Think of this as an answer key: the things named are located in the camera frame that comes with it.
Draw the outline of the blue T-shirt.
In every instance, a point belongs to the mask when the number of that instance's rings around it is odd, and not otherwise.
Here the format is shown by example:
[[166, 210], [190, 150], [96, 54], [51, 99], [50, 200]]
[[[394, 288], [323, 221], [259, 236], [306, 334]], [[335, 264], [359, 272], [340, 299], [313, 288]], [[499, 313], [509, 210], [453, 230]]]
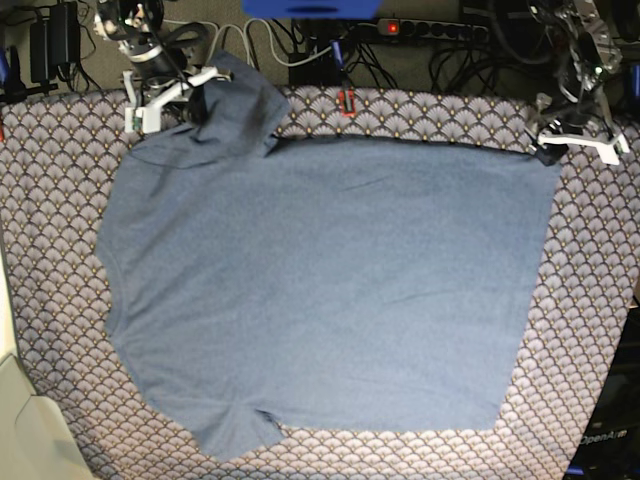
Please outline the blue T-shirt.
[[487, 430], [505, 398], [559, 165], [373, 138], [279, 140], [244, 61], [209, 113], [122, 159], [96, 253], [144, 400], [230, 460], [281, 426]]

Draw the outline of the fan-patterned tablecloth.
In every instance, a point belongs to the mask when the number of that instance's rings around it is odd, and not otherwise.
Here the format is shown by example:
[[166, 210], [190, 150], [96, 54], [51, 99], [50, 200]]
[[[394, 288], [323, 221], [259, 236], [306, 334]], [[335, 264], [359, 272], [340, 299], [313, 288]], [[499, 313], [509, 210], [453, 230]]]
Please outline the fan-patterned tablecloth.
[[1, 231], [12, 339], [104, 479], [559, 479], [603, 389], [639, 278], [639, 153], [620, 166], [571, 149], [551, 211], [528, 324], [495, 426], [424, 433], [287, 429], [220, 463], [150, 408], [104, 329], [95, 257], [115, 170], [134, 137], [125, 95], [2, 109]]

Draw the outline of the black power adapter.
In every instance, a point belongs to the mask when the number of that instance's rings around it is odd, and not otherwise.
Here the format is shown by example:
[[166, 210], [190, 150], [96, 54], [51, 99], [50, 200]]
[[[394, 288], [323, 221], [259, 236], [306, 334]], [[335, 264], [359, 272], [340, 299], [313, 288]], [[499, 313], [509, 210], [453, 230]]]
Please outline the black power adapter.
[[72, 67], [81, 60], [81, 32], [76, 1], [60, 1], [48, 7], [48, 15], [36, 14], [29, 27], [31, 81], [45, 84], [54, 79], [71, 81]]

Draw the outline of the black box under table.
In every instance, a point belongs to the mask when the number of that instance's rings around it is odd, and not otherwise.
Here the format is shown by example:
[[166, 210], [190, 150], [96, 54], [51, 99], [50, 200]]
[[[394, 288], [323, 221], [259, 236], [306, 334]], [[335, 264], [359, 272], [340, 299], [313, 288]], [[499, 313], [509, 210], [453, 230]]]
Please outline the black box under table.
[[296, 67], [288, 68], [289, 86], [339, 86], [342, 82], [343, 64], [339, 63], [333, 52]]

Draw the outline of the blue box overhead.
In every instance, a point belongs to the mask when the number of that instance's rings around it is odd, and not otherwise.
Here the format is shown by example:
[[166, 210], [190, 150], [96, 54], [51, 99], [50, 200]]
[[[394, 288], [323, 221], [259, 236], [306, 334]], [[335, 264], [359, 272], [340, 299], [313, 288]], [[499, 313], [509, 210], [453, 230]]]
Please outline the blue box overhead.
[[244, 0], [245, 13], [256, 18], [371, 19], [380, 0]]

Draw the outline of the red table clamp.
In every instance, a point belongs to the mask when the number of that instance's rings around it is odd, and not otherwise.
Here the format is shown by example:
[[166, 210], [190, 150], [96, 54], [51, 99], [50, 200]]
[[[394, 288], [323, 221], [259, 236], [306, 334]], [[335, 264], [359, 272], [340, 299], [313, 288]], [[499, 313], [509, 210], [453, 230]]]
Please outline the red table clamp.
[[341, 114], [345, 117], [353, 117], [356, 114], [356, 100], [353, 89], [341, 89], [338, 92], [338, 105]]

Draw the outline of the black power strip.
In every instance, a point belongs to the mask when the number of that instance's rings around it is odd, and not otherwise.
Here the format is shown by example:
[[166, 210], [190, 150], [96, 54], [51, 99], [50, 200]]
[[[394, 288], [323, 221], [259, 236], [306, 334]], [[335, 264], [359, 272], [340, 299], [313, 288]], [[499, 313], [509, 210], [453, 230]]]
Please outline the black power strip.
[[378, 35], [401, 41], [447, 41], [486, 44], [490, 32], [486, 26], [452, 22], [380, 18], [373, 23]]

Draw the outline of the beige furniture corner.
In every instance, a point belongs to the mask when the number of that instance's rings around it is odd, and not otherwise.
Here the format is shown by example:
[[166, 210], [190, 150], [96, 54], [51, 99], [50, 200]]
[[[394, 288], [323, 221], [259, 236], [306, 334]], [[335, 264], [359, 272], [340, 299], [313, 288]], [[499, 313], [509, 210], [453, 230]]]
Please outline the beige furniture corner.
[[36, 393], [19, 361], [5, 266], [1, 267], [1, 477], [94, 477], [60, 408]]

